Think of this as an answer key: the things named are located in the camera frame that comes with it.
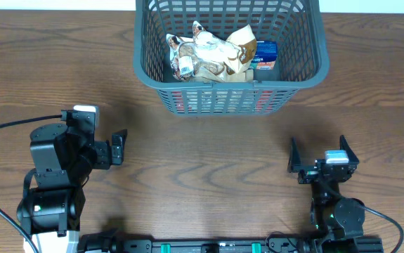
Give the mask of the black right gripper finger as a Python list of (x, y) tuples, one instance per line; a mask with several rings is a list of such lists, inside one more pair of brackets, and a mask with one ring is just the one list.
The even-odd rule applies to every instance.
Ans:
[(304, 165), (301, 162), (301, 157), (299, 154), (299, 149), (297, 147), (296, 139), (292, 137), (287, 171), (289, 173), (299, 173), (302, 170), (304, 170)]
[(340, 146), (340, 149), (343, 150), (347, 154), (349, 164), (359, 164), (359, 162), (360, 162), (359, 159), (357, 158), (357, 156), (353, 152), (353, 150), (350, 148), (344, 135), (341, 135), (339, 137), (339, 146)]

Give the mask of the orange yellow cracker package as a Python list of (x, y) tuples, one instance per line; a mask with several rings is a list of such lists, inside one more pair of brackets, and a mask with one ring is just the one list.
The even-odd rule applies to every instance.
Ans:
[(248, 114), (269, 113), (282, 96), (273, 91), (172, 91), (177, 113)]

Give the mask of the beige snack pouch top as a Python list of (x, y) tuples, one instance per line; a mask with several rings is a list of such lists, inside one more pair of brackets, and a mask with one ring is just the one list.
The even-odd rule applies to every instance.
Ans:
[(174, 78), (182, 82), (224, 82), (226, 66), (196, 54), (193, 39), (166, 35)]

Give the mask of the beige snack pouch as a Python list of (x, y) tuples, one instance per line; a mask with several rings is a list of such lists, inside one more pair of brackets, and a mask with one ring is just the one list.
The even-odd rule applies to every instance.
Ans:
[(194, 21), (193, 42), (197, 57), (223, 63), (234, 73), (249, 69), (257, 47), (257, 40), (250, 25), (236, 30), (226, 40), (222, 40)]
[(254, 71), (246, 70), (241, 73), (228, 74), (226, 70), (218, 75), (213, 74), (207, 69), (201, 67), (194, 75), (186, 79), (187, 82), (252, 82), (254, 80)]
[(193, 39), (166, 35), (174, 78), (182, 82), (224, 82), (226, 66), (196, 54)]

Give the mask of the blue tissue multipack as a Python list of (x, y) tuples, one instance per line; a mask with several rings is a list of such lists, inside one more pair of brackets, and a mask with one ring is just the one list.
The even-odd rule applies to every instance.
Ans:
[(257, 41), (256, 53), (250, 68), (253, 70), (272, 70), (278, 57), (278, 45), (274, 41)]

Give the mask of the beige snack pouch bottom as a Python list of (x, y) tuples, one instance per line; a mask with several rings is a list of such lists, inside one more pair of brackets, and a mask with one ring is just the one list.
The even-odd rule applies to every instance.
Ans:
[(193, 42), (197, 57), (223, 63), (234, 73), (249, 69), (257, 47), (257, 40), (250, 25), (236, 30), (226, 40), (222, 40), (194, 21)]

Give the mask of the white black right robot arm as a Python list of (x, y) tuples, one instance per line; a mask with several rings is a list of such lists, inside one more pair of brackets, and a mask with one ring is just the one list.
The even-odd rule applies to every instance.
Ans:
[(359, 159), (345, 137), (339, 137), (339, 149), (325, 151), (313, 165), (303, 164), (297, 142), (291, 139), (287, 171), (297, 174), (299, 184), (311, 187), (310, 220), (318, 232), (297, 241), (298, 252), (357, 252), (355, 238), (363, 235), (365, 221), (362, 202), (340, 194), (339, 184), (349, 180)]

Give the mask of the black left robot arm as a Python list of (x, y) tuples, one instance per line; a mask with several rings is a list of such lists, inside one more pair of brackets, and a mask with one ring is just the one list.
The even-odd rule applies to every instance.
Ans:
[(17, 218), (40, 252), (76, 252), (85, 180), (124, 161), (127, 131), (111, 141), (95, 141), (94, 131), (91, 120), (72, 119), (30, 134), (35, 168), (25, 176)]

